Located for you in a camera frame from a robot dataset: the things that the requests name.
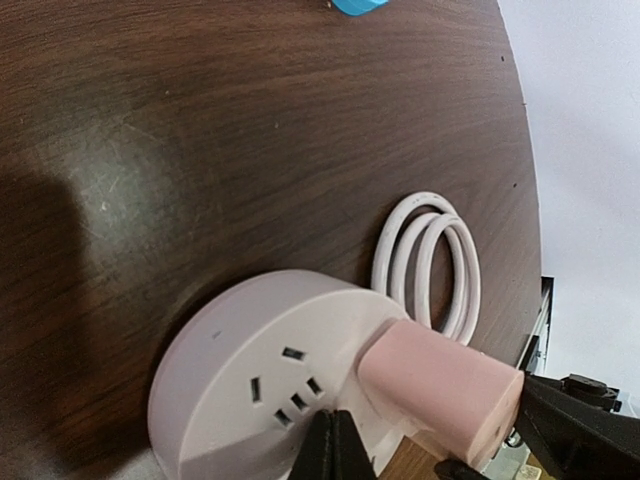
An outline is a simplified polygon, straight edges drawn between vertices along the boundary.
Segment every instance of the pink cylindrical object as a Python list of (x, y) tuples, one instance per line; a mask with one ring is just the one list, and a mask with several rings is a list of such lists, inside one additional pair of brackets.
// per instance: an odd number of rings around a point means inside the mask
[(394, 323), (364, 353), (358, 377), (381, 414), (410, 419), (414, 441), (472, 467), (509, 433), (524, 382), (515, 368), (412, 321)]

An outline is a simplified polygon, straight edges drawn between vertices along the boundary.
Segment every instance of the white cable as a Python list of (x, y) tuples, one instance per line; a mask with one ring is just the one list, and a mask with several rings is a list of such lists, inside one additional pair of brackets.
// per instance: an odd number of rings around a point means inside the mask
[[(420, 207), (434, 207), (442, 213), (419, 215), (409, 224), (397, 242), (405, 221)], [(414, 315), (418, 322), (431, 328), (431, 264), (436, 242), (444, 233), (453, 257), (454, 285), (451, 307), (442, 333), (467, 345), (476, 329), (480, 312), (480, 264), (471, 232), (453, 205), (440, 195), (431, 192), (414, 193), (393, 209), (376, 247), (371, 288), (389, 295), (406, 310), (405, 280), (409, 257), (422, 232), (425, 233), (420, 242), (415, 268)]]

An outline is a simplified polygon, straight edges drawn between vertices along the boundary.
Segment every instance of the white power strip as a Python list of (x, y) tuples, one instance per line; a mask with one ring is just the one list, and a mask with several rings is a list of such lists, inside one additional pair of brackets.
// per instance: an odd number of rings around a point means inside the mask
[(270, 273), (223, 293), (176, 337), (149, 399), (156, 457), (172, 480), (286, 478), (323, 408), (353, 415), (376, 473), (402, 433), (372, 408), (353, 365), (396, 302), (325, 275)]

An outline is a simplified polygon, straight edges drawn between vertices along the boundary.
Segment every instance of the blue object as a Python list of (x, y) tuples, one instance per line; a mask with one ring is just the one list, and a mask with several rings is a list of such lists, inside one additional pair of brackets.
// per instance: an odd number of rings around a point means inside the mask
[(387, 3), (388, 0), (333, 0), (333, 4), (347, 15), (357, 17), (369, 13), (374, 8)]

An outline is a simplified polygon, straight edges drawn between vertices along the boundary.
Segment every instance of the wooden table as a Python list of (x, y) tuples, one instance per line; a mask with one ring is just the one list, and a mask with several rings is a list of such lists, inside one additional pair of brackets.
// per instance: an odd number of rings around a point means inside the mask
[[(274, 269), (366, 286), (413, 191), (466, 219), (473, 345), (516, 359), (538, 205), (495, 0), (6, 0), (0, 45), (1, 478), (162, 478), (147, 388), (188, 314)], [(404, 446), (386, 478), (426, 458)]]

